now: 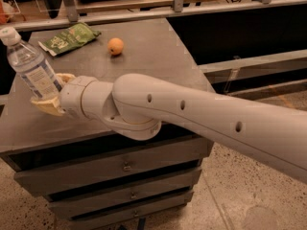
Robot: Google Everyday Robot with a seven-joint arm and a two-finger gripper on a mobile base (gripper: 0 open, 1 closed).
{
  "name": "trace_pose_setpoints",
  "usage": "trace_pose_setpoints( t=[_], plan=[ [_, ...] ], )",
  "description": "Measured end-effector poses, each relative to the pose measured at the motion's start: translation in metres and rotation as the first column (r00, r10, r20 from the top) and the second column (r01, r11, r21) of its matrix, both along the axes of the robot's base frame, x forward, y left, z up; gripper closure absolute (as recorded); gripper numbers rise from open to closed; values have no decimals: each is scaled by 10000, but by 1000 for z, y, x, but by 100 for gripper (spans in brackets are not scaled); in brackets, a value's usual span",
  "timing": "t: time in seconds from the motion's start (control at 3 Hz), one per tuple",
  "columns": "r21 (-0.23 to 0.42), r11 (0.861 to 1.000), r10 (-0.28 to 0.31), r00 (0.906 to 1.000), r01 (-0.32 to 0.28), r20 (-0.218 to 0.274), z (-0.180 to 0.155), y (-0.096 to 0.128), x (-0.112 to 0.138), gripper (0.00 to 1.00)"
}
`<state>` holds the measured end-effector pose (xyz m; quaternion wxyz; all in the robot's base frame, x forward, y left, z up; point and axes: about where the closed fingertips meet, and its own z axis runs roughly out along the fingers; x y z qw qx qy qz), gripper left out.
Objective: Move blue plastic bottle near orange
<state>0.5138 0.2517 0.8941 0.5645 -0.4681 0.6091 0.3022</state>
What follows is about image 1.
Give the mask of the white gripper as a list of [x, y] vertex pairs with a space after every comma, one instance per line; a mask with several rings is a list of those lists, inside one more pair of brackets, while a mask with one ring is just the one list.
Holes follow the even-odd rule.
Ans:
[[31, 103], [40, 111], [53, 116], [63, 116], [65, 113], [73, 118], [85, 119], [82, 108], [83, 92], [97, 79], [87, 76], [76, 77], [69, 73], [56, 73], [56, 76], [61, 84], [65, 84], [59, 96], [48, 100], [31, 97]]

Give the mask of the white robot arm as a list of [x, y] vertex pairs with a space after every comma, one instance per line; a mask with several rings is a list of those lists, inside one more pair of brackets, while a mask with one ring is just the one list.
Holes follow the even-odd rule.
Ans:
[[51, 115], [98, 120], [134, 140], [155, 137], [167, 122], [236, 150], [307, 183], [307, 113], [188, 88], [141, 74], [114, 82], [62, 74], [49, 100], [32, 99]]

